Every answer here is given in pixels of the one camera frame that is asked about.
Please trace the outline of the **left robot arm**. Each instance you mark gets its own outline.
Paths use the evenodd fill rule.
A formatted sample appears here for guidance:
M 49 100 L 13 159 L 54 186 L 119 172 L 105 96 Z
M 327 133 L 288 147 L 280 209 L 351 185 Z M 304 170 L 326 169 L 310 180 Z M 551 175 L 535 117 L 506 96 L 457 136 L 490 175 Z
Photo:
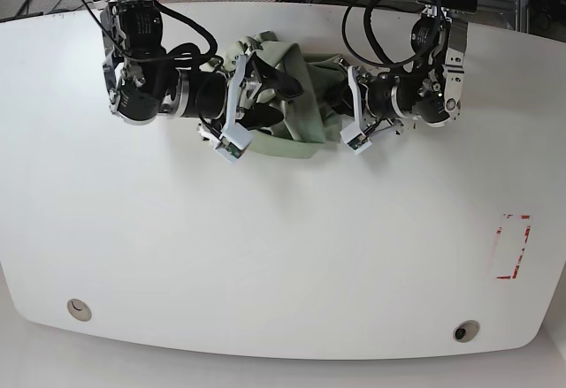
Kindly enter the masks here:
M 416 0 L 423 10 L 410 33 L 413 54 L 402 61 L 387 55 L 373 30 L 373 12 L 386 0 L 366 1 L 363 32 L 376 57 L 370 60 L 346 46 L 361 65 L 348 65 L 347 78 L 327 94 L 332 109 L 355 120 L 361 140 L 383 122 L 402 128 L 409 121 L 443 126 L 457 119 L 468 34 L 467 22 L 457 15 L 475 12 L 478 0 Z

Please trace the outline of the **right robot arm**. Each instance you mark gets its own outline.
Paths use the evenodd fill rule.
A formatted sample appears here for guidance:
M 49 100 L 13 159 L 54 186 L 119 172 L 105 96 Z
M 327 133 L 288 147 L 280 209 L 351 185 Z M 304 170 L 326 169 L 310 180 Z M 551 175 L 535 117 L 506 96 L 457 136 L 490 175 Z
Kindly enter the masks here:
M 204 136 L 222 139 L 225 126 L 248 130 L 274 126 L 282 111 L 258 96 L 302 95 L 301 83 L 265 62 L 243 56 L 243 77 L 226 68 L 218 43 L 206 28 L 158 0 L 93 0 L 101 7 L 105 48 L 103 74 L 111 113 L 130 124 L 159 115 L 197 118 Z

